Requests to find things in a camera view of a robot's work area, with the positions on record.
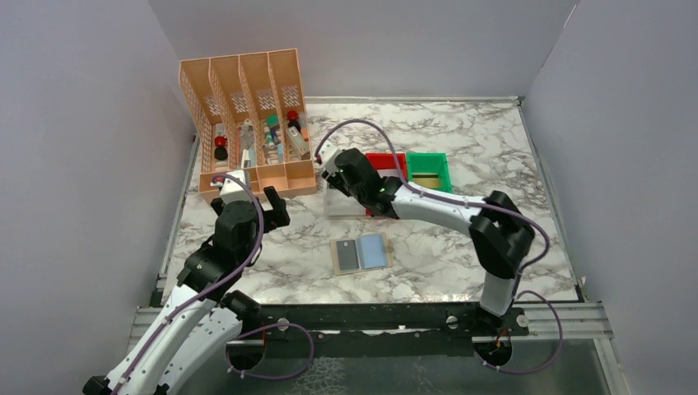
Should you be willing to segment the grey black striped card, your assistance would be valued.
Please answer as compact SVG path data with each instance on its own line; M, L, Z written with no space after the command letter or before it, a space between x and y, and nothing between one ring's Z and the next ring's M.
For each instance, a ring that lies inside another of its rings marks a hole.
M354 239L336 242L337 267L340 272L350 272L361 268L360 259Z

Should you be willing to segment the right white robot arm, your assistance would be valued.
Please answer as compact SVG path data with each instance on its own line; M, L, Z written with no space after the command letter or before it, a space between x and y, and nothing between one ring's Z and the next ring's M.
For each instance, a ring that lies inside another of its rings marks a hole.
M469 236L486 272L481 309L496 317L509 310L534 232L505 193L466 197L403 182L400 176L381 176L356 148L321 148L315 159L322 177L372 216L424 221Z

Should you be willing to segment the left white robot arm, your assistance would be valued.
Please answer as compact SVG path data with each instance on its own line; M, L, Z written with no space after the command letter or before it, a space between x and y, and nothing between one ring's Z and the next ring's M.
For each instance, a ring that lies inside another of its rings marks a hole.
M286 201L274 187L271 209L231 180L212 201L212 236L185 261L177 285L136 346L107 375L88 379L85 394L176 394L213 353L259 324L259 304L231 287L254 264L261 238L289 225Z

